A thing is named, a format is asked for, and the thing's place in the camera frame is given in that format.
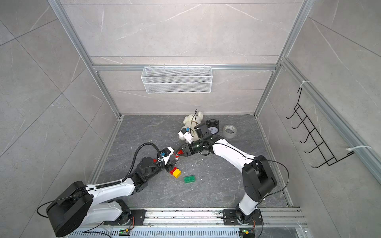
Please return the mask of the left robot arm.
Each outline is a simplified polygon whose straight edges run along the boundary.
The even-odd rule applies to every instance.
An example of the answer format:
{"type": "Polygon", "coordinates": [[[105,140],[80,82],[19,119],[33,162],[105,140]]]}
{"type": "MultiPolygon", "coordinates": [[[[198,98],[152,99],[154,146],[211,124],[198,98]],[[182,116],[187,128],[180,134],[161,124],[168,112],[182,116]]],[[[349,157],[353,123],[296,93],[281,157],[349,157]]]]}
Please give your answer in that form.
{"type": "Polygon", "coordinates": [[[102,184],[72,183],[46,208],[55,236],[64,237],[82,225],[109,222],[122,225],[130,220],[130,209],[121,199],[142,191],[148,181],[163,170],[178,177],[177,155],[157,159],[144,157],[133,172],[123,179],[102,184]]]}

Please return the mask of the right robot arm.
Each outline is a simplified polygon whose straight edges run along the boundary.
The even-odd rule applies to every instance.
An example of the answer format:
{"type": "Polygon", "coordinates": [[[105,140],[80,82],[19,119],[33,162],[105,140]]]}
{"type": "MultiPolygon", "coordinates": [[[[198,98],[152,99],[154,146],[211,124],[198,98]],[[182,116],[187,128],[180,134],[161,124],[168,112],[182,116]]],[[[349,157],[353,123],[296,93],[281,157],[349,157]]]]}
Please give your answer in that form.
{"type": "Polygon", "coordinates": [[[175,151],[175,155],[188,157],[202,151],[222,157],[242,173],[245,195],[236,207],[236,214],[242,222],[254,213],[262,199],[277,186],[269,160],[262,155],[256,157],[245,153],[219,135],[186,142],[175,151]]]}

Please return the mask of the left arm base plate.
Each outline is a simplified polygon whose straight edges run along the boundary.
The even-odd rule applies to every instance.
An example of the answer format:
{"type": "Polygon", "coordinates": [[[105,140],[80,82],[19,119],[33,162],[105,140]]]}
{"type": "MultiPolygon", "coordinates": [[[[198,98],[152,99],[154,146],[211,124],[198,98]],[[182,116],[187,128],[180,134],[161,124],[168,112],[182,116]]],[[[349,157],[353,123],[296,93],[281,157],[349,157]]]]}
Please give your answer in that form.
{"type": "Polygon", "coordinates": [[[133,209],[130,211],[122,212],[121,216],[116,221],[105,221],[104,225],[112,226],[124,226],[132,225],[133,221],[135,226],[142,226],[145,220],[146,210],[144,209],[133,209]]]}

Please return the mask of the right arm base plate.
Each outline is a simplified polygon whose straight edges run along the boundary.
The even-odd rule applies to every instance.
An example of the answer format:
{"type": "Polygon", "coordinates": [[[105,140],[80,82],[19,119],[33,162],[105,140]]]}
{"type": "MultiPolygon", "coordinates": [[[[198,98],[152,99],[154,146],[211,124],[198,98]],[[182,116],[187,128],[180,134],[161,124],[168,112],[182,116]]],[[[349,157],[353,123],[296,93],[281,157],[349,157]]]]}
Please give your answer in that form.
{"type": "Polygon", "coordinates": [[[261,211],[254,210],[250,215],[245,215],[240,210],[224,209],[222,218],[225,226],[261,226],[264,224],[261,211]]]}

